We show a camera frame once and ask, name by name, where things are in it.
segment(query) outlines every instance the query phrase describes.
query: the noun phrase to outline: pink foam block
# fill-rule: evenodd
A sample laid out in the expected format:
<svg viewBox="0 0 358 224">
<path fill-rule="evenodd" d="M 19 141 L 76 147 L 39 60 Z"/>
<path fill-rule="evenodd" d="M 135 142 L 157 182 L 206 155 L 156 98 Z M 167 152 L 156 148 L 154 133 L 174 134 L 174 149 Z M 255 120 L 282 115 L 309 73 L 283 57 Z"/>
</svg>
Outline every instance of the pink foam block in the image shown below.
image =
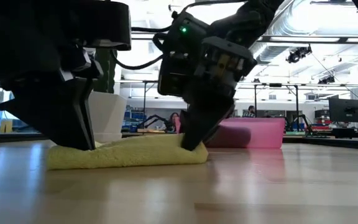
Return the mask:
<svg viewBox="0 0 358 224">
<path fill-rule="evenodd" d="M 207 147 L 280 149 L 283 118 L 229 118 L 221 122 Z"/>
</svg>

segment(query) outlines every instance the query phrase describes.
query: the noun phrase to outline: desk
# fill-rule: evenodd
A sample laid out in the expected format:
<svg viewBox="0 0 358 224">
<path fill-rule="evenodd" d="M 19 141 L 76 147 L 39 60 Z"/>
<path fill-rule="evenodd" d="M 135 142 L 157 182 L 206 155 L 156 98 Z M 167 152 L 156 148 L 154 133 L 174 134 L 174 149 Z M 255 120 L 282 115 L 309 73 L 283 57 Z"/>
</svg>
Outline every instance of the desk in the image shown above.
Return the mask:
<svg viewBox="0 0 358 224">
<path fill-rule="evenodd" d="M 358 128 L 333 128 L 335 138 L 358 138 Z"/>
<path fill-rule="evenodd" d="M 284 137 L 285 139 L 298 139 L 298 138 L 313 138 L 315 137 L 316 139 L 321 139 L 321 137 L 324 137 L 325 139 L 334 139 L 334 136 L 305 136 L 305 135 L 292 135 L 292 134 L 289 134 L 289 135 L 286 135 L 284 134 Z"/>
</svg>

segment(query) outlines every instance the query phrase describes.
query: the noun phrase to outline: wooden table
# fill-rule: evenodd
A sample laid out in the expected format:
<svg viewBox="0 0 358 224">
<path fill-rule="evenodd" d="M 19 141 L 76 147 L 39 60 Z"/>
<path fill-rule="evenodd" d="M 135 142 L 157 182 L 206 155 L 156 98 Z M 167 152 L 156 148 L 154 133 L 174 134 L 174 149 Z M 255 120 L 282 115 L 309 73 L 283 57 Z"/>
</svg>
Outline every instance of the wooden table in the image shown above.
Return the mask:
<svg viewBox="0 0 358 224">
<path fill-rule="evenodd" d="M 206 164 L 45 171 L 52 144 L 0 144 L 0 223 L 358 223 L 358 150 L 214 149 Z"/>
</svg>

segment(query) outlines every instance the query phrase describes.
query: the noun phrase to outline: cable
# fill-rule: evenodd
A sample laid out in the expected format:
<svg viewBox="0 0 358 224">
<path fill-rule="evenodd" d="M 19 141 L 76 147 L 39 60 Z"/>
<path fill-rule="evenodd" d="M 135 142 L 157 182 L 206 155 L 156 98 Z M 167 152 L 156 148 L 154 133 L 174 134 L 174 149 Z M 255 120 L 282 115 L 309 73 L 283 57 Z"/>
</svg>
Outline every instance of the cable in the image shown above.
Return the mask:
<svg viewBox="0 0 358 224">
<path fill-rule="evenodd" d="M 245 0 L 217 0 L 217 1 L 202 1 L 202 2 L 194 2 L 187 6 L 185 6 L 180 13 L 185 12 L 190 7 L 195 6 L 203 6 L 203 5 L 210 5 L 210 4 L 227 4 L 227 3 L 237 3 L 237 2 L 247 2 Z M 136 32 L 167 32 L 171 26 L 167 26 L 165 28 L 145 28 L 145 27 L 131 27 L 131 31 Z"/>
<path fill-rule="evenodd" d="M 161 29 L 145 28 L 145 27 L 131 27 L 131 31 L 136 31 L 136 32 L 166 32 L 170 28 L 171 28 L 171 26 L 168 26 L 166 28 L 161 28 Z"/>
<path fill-rule="evenodd" d="M 147 63 L 144 63 L 143 65 L 130 66 L 130 65 L 125 65 L 125 64 L 121 63 L 120 61 L 118 61 L 117 55 L 114 53 L 113 50 L 110 50 L 110 55 L 119 66 L 121 66 L 122 68 L 128 69 L 128 70 L 140 70 L 143 68 L 147 68 L 162 59 L 162 55 L 160 55 L 156 59 L 151 60 Z"/>
<path fill-rule="evenodd" d="M 310 134 L 313 134 L 314 131 L 313 131 L 313 125 L 312 125 L 312 124 L 313 124 L 314 122 L 312 122 L 306 115 L 305 115 L 305 118 L 308 120 L 308 122 L 309 122 L 309 127 L 310 127 L 310 129 L 312 130 L 312 133 L 310 133 Z"/>
<path fill-rule="evenodd" d="M 330 75 L 332 75 L 337 81 L 340 82 L 340 80 L 339 80 L 338 78 L 336 78 L 336 76 L 333 75 L 333 74 L 317 59 L 317 57 L 314 56 L 313 53 L 311 53 L 311 55 L 317 60 L 317 62 L 318 62 Z M 351 92 L 355 97 L 358 98 L 358 96 L 357 96 L 351 89 L 349 89 L 347 86 L 344 86 L 344 87 L 345 87 L 347 90 L 349 90 L 349 92 Z"/>
<path fill-rule="evenodd" d="M 201 1 L 201 2 L 194 2 L 191 3 L 189 5 L 187 5 L 186 7 L 184 7 L 181 11 L 185 12 L 188 8 L 190 7 L 195 7 L 195 6 L 203 6 L 203 5 L 208 5 L 208 4 L 227 4 L 227 3 L 239 3 L 239 2 L 247 2 L 245 0 L 216 0 L 216 1 Z"/>
</svg>

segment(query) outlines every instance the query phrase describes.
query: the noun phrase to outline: yellow microfiber cloth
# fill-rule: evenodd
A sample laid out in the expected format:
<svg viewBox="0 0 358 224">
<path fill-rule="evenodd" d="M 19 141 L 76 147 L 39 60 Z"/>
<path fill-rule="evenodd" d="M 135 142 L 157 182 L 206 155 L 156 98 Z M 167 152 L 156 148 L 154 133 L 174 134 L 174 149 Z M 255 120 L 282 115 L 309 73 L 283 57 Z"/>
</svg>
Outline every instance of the yellow microfiber cloth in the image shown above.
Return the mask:
<svg viewBox="0 0 358 224">
<path fill-rule="evenodd" d="M 95 150 L 54 146 L 48 151 L 47 167 L 52 169 L 93 169 L 105 167 L 201 164 L 208 152 L 203 143 L 195 150 L 180 147 L 181 134 L 156 134 L 97 144 Z"/>
</svg>

